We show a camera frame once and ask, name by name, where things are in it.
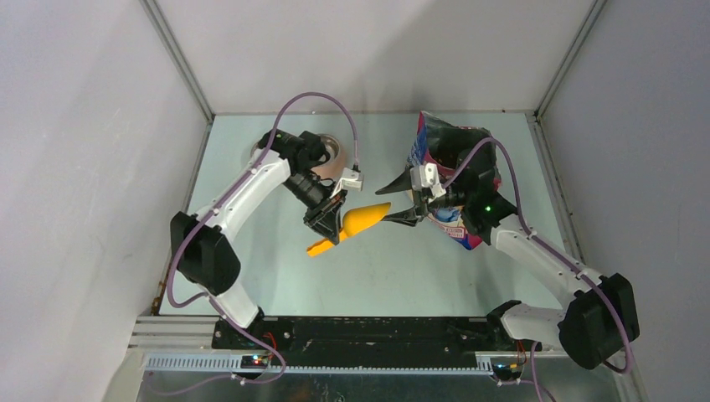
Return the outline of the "colourful cat food bag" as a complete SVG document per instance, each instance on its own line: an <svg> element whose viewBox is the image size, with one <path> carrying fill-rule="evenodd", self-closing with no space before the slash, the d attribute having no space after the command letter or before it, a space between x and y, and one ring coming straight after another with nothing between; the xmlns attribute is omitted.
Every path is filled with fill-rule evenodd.
<svg viewBox="0 0 710 402"><path fill-rule="evenodd" d="M431 162L437 166L440 181L445 183L455 175L456 169L473 147L490 135L491 132L484 127L455 126L427 111L421 111L417 136L407 156L406 167ZM466 181L472 183L474 175L485 183L491 182L495 191L501 187L502 180L493 145L484 145L470 160L467 169L456 176L451 187L458 188ZM482 239L466 229L461 211L461 206L439 208L429 213L427 219L466 250L473 250L482 243Z"/></svg>

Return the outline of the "yellow plastic scoop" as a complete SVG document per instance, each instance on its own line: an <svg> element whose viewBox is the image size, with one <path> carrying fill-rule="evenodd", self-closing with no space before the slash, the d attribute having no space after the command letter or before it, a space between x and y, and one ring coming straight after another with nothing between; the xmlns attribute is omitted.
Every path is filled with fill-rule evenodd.
<svg viewBox="0 0 710 402"><path fill-rule="evenodd" d="M347 211L342 218L342 228L338 233L337 239L340 242L343 242L344 240L360 234L364 230L370 229L383 220L390 208L391 203L385 202ZM310 257L315 257L327 250L330 250L334 246L335 244L330 240L322 239L307 248L306 253Z"/></svg>

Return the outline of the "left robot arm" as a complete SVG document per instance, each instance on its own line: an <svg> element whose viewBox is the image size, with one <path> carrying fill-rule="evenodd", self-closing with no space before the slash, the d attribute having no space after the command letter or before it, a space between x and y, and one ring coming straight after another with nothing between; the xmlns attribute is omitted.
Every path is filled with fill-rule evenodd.
<svg viewBox="0 0 710 402"><path fill-rule="evenodd" d="M285 186L305 207L304 224L334 245L342 228L341 208L347 192L315 169L337 155L335 141L304 131L299 136L278 130L255 144L236 189L226 188L198 212L176 213L170 222L171 247L177 272L215 300L221 316L235 324L233 339L256 348L265 337L256 319L262 311L239 280L241 263L233 242L266 197Z"/></svg>

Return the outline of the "pink double pet bowl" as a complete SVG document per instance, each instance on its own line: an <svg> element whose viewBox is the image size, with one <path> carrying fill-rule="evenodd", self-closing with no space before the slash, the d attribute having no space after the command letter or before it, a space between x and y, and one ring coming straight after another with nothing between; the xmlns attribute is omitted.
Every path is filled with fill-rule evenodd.
<svg viewBox="0 0 710 402"><path fill-rule="evenodd" d="M289 178L311 172L320 180L334 180L346 162L346 153L335 137L310 131L295 136L278 130L270 151L288 162Z"/></svg>

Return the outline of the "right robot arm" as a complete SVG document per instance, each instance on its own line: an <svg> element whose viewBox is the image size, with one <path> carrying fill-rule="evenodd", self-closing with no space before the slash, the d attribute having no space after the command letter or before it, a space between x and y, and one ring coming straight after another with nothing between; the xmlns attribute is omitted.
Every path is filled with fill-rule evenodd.
<svg viewBox="0 0 710 402"><path fill-rule="evenodd" d="M378 195L409 192L411 208L385 216L393 223L415 226L442 208L458 208L466 230L508 255L555 297L558 309L532 307L518 300L503 303L487 319L488 342L508 350L519 340L561 348L577 365L594 369L610 363L615 353L630 351L640 335L631 283L621 274L604 276L548 243L524 223L520 209L498 191L493 151L471 160L458 158L461 173L444 188L434 162L406 168Z"/></svg>

